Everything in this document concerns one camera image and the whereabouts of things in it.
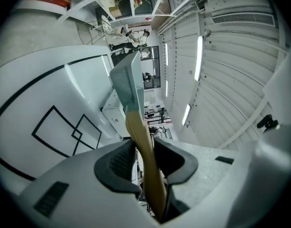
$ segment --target air vent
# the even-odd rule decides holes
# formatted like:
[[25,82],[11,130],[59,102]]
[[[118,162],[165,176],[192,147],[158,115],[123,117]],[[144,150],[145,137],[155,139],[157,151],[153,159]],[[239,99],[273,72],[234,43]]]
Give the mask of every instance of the air vent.
[[247,22],[264,24],[275,27],[273,15],[265,13],[232,13],[212,17],[215,24],[218,23],[233,23],[233,22]]

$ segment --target window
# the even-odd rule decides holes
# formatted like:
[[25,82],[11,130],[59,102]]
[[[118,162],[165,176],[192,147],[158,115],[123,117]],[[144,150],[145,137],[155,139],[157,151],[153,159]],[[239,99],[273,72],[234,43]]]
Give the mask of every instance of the window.
[[153,62],[153,75],[150,82],[144,82],[145,89],[160,88],[160,64],[159,64],[159,50],[158,47],[146,47],[141,51],[141,61],[151,60]]

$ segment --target floor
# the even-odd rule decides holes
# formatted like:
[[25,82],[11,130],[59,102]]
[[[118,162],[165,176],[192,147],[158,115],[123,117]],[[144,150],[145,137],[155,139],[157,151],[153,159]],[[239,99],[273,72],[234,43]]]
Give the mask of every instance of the floor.
[[121,140],[100,111],[113,90],[108,56],[65,65],[31,84],[50,65],[102,55],[96,46],[108,47],[103,38],[96,46],[77,47],[98,31],[73,19],[58,25],[57,18],[20,10],[0,31],[0,108],[22,86],[31,85],[0,116],[0,178],[17,195],[66,157]]

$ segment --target wooden handle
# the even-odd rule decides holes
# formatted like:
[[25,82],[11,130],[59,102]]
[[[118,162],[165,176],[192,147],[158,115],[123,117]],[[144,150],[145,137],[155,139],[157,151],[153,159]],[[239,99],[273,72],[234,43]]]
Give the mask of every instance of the wooden handle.
[[147,203],[161,221],[166,202],[166,191],[162,176],[158,169],[152,139],[146,123],[141,119],[140,112],[126,114],[126,129],[137,145],[144,162],[144,195]]

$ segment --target ventilation grille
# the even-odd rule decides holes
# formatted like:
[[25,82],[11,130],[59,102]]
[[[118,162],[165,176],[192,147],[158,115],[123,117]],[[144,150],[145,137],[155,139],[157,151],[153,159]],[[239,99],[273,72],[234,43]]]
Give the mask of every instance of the ventilation grille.
[[274,19],[271,14],[264,13],[233,13],[212,17],[215,24],[229,22],[249,22],[265,24],[275,27]]

